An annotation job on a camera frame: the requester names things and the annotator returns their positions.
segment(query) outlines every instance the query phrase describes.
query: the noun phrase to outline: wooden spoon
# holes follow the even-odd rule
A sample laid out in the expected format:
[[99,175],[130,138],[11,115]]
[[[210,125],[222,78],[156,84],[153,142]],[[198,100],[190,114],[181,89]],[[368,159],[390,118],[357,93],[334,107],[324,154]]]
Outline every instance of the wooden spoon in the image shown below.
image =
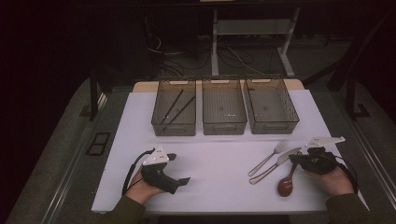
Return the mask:
[[281,179],[279,183],[277,184],[277,192],[279,193],[280,196],[282,197],[288,197],[291,195],[291,192],[293,191],[293,182],[292,182],[292,176],[294,171],[296,170],[297,163],[294,163],[291,166],[291,170],[288,176],[285,178]]

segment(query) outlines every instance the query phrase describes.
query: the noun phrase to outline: knife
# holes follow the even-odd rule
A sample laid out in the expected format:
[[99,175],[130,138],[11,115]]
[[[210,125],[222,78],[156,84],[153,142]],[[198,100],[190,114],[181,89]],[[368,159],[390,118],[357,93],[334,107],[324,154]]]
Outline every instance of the knife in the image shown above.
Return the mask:
[[249,180],[250,184],[254,185],[254,184],[259,183],[263,178],[265,178],[273,170],[275,170],[276,167],[278,167],[280,164],[282,164],[283,162],[288,160],[289,159],[289,155],[297,153],[298,151],[300,151],[300,149],[301,149],[300,147],[297,147],[297,148],[294,148],[294,149],[282,154],[281,156],[279,156],[279,158],[277,159],[277,162],[273,166],[271,166],[268,170],[264,171],[260,175],[256,175],[253,178],[251,178]]

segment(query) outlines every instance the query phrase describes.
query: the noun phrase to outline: hand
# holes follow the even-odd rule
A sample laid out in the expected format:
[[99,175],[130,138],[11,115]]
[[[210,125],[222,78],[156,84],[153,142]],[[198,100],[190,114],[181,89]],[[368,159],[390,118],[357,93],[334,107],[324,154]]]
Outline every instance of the hand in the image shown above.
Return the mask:
[[152,196],[164,193],[164,191],[152,187],[150,184],[146,183],[143,179],[142,174],[140,173],[141,170],[142,167],[140,167],[134,178],[132,178],[131,187],[129,187],[129,189],[126,191],[125,196],[138,203],[143,204],[148,201]]
[[326,175],[317,175],[312,172],[308,172],[308,174],[319,179],[326,190],[332,195],[354,193],[347,174],[338,166]]

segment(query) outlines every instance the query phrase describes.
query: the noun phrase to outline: floor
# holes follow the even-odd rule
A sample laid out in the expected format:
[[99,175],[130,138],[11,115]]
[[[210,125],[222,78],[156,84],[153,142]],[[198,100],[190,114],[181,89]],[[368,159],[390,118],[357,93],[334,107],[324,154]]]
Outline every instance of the floor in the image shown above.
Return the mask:
[[[201,36],[200,42],[199,55],[186,56],[178,53],[178,49],[168,49],[166,60],[159,63],[157,77],[210,75],[210,41],[207,36]],[[322,36],[292,39],[288,57],[296,78],[304,80],[336,62],[350,44],[331,42],[324,46],[324,42]],[[281,43],[280,38],[268,36],[223,37],[219,40],[220,73],[257,73],[251,70],[254,69],[286,78],[276,54]],[[331,74],[305,88],[311,91],[331,134],[345,137],[346,142],[338,148],[343,158],[358,170],[361,193],[369,208],[385,220],[396,220],[395,201],[389,199],[395,192],[396,126],[363,86],[358,86],[356,101],[367,108],[371,117],[351,120],[344,109],[345,90],[330,92],[326,88],[330,77]],[[90,104],[89,81],[81,84],[7,223],[97,222],[101,215],[91,212],[91,206],[130,89],[129,86],[115,88],[103,98],[96,119],[89,121],[84,113]],[[105,153],[99,157],[85,154],[95,133],[110,133]],[[262,217],[256,218],[262,223]],[[291,215],[290,223],[328,223],[328,218],[326,214]]]

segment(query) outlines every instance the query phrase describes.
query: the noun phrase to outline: gray carpet floor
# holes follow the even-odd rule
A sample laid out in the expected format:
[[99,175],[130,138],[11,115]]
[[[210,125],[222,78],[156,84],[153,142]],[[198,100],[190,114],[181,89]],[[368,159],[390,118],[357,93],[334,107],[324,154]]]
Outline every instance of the gray carpet floor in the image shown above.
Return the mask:
[[[337,42],[325,47],[324,41],[323,37],[292,40],[288,56],[296,78],[303,80],[314,75],[337,61],[349,46],[348,42]],[[276,47],[281,44],[280,40],[264,38],[250,41],[246,45],[244,43],[238,46],[232,42],[222,44],[235,48],[235,52],[246,60],[253,58],[254,62],[248,64],[250,67],[265,73],[279,73],[285,77],[276,54]],[[254,73],[239,63],[227,49],[221,49],[220,52],[224,55],[223,60],[219,60],[221,74]],[[184,75],[209,75],[210,62],[205,63],[208,56],[209,52],[204,51],[198,58],[175,57],[171,59],[173,63],[166,63],[173,66],[176,66],[175,62],[182,64],[184,68],[178,69]],[[165,73],[169,75],[169,71],[161,71],[159,77]],[[365,158],[361,140],[351,125],[360,127],[365,139],[373,146],[377,157],[389,172],[391,180],[396,180],[396,126],[363,86],[358,86],[357,102],[366,106],[371,117],[351,121],[344,109],[344,90],[329,92],[326,88],[330,76],[331,74],[306,88],[311,91],[331,134],[345,137],[345,143],[337,146],[343,158],[358,170],[361,193],[368,206],[390,223],[396,220],[395,208]],[[60,224],[97,222],[101,215],[91,211],[92,202],[129,91],[128,88],[116,88],[111,94],[107,94],[106,105],[94,121],[89,121],[89,118],[81,116],[81,111],[90,103],[89,82],[81,84],[64,111],[7,223],[26,223],[26,220],[29,220],[29,223],[40,223],[43,218],[46,222]],[[96,133],[110,133],[109,142],[104,155],[88,156],[85,151]],[[53,208],[51,202],[58,203],[59,206],[49,210]],[[327,214],[292,215],[290,223],[328,223],[328,218]]]

